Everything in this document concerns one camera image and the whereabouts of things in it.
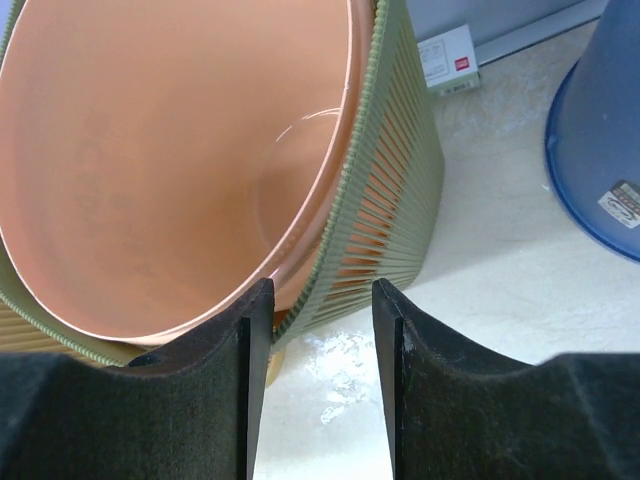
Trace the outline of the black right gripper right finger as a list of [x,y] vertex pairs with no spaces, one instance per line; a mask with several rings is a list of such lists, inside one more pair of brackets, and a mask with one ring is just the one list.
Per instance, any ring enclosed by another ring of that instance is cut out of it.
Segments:
[[396,479],[635,479],[639,357],[566,353],[529,365],[372,286]]

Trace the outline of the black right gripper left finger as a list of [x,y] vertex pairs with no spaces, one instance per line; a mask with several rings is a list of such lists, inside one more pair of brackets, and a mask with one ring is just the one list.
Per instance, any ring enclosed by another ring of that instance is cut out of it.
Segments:
[[123,367],[64,354],[1,358],[5,479],[249,479],[274,285]]

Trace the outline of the olive green ribbed bin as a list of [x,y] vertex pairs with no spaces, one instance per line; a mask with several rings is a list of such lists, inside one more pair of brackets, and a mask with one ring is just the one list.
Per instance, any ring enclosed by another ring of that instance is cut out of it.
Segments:
[[[1,67],[18,15],[28,1],[11,5]],[[437,216],[444,160],[414,32],[402,1],[369,1],[374,7],[368,56],[355,122],[336,193],[311,259],[310,274],[293,305],[276,309],[273,343],[293,338],[365,307],[373,280],[399,286],[418,275]],[[149,347],[106,340],[74,330],[48,314],[21,283],[1,237],[2,346],[30,350],[17,320],[45,335],[47,347],[64,345],[105,365],[123,365]]]

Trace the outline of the pink bin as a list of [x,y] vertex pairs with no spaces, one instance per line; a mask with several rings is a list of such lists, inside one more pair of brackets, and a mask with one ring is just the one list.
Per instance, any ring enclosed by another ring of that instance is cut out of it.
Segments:
[[158,344],[302,291],[355,122],[369,1],[28,1],[1,67],[1,237],[38,305]]

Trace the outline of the blue plastic bucket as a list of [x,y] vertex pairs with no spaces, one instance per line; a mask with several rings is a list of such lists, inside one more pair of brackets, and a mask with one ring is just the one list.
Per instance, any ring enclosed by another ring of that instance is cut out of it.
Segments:
[[639,259],[639,4],[610,1],[545,127],[551,187],[593,239]]

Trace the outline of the yellow ribbed waste basket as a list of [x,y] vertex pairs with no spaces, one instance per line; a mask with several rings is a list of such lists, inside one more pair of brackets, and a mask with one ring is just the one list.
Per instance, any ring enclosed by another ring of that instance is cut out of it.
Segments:
[[265,387],[268,388],[271,386],[276,378],[278,377],[282,365],[284,363],[284,359],[286,357],[286,349],[282,348],[269,356],[267,373],[266,373],[266,381]]

